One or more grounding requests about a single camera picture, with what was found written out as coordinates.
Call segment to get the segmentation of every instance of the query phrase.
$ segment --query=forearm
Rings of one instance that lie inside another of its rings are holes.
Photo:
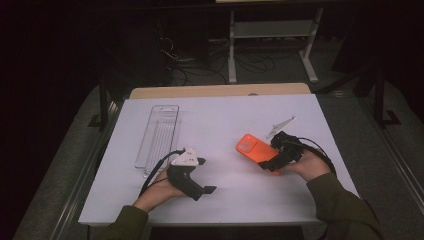
[[[106,227],[94,240],[139,240],[148,214],[134,206],[124,206],[116,221]]]
[[[334,174],[307,184],[316,203],[316,216],[328,224],[327,238],[382,239],[380,227],[368,206],[346,191]]]

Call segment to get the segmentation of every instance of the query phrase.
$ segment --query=person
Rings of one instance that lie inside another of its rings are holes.
[[[316,204],[316,217],[327,223],[325,239],[383,239],[380,226],[368,205],[346,191],[328,165],[314,153],[304,150],[298,162],[284,166],[281,171],[295,172],[307,182]],[[94,239],[139,240],[150,211],[172,198],[185,196],[166,179],[164,170],[131,206],[122,208],[114,223]]]

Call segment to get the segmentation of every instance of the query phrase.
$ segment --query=smartphone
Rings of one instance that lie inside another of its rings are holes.
[[[271,160],[278,154],[276,149],[251,134],[244,135],[236,149],[255,163]]]

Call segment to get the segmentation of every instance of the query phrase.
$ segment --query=person's left hand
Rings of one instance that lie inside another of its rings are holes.
[[[134,207],[149,213],[171,198],[186,196],[168,181],[167,169],[159,173],[150,187],[133,203]]]

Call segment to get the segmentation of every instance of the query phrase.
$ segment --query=transparent plastic box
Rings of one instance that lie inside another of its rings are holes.
[[[135,167],[143,169],[146,175],[150,174],[159,160],[176,150],[181,126],[178,112],[179,106],[177,105],[152,107],[135,162]],[[169,159],[165,161],[161,169],[166,167],[168,161]]]

